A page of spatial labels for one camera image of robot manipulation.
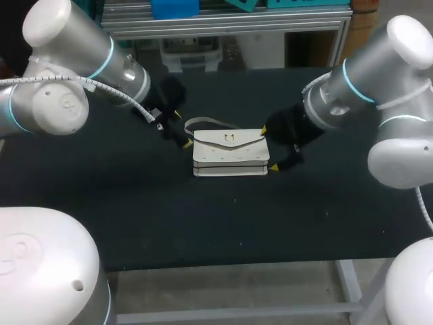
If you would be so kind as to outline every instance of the shelf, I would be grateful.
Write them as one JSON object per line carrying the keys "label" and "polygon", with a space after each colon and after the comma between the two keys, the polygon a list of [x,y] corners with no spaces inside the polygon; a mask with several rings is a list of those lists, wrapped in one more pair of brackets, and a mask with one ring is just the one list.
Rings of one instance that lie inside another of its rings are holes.
{"label": "shelf", "polygon": [[155,20],[149,1],[107,0],[101,25],[115,39],[235,35],[266,31],[342,30],[350,21],[347,5],[267,9],[252,13],[224,4],[203,5],[190,18]]}

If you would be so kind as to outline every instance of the black table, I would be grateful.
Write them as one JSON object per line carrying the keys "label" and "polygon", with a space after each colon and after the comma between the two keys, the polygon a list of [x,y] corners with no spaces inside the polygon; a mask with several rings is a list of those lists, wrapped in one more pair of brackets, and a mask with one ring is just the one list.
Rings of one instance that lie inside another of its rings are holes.
{"label": "black table", "polygon": [[[183,116],[261,128],[324,72],[185,74]],[[76,135],[6,141],[0,205],[77,218],[108,270],[394,257],[430,233],[413,190],[386,188],[369,174],[377,125],[375,112],[362,114],[309,145],[306,162],[287,173],[196,178],[191,149],[92,98]],[[281,158],[282,148],[270,150],[273,161]],[[433,189],[423,191],[429,209]]]}

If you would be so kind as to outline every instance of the floor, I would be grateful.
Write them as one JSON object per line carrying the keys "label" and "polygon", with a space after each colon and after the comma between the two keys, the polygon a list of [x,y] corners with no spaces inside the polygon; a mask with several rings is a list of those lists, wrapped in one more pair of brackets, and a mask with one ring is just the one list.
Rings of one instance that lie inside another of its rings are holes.
{"label": "floor", "polygon": [[[383,260],[355,261],[365,290]],[[110,274],[118,313],[276,307],[342,301],[333,262],[156,269]],[[345,315],[188,322],[200,325],[347,325]],[[387,325],[384,313],[372,325]]]}

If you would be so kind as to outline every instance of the plastic bin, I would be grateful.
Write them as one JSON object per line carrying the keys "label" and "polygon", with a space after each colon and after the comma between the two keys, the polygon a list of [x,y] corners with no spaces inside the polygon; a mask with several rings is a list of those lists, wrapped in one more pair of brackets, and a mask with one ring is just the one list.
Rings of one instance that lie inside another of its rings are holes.
{"label": "plastic bin", "polygon": [[187,68],[204,68],[206,72],[217,71],[223,60],[223,47],[218,37],[163,39],[160,41],[162,63],[169,72],[183,72]]}
{"label": "plastic bin", "polygon": [[199,0],[150,0],[155,19],[186,18],[198,15]]}
{"label": "plastic bin", "polygon": [[306,7],[312,5],[348,5],[350,0],[267,0],[268,8]]}

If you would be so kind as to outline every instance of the white bag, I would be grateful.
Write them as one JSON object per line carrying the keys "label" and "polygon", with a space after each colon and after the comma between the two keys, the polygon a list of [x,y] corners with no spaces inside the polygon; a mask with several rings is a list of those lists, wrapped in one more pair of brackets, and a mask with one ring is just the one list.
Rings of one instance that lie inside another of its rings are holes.
{"label": "white bag", "polygon": [[195,176],[247,176],[268,173],[269,151],[261,129],[198,130],[187,127],[196,122],[228,125],[211,118],[193,118],[185,131],[194,136],[193,174]]}

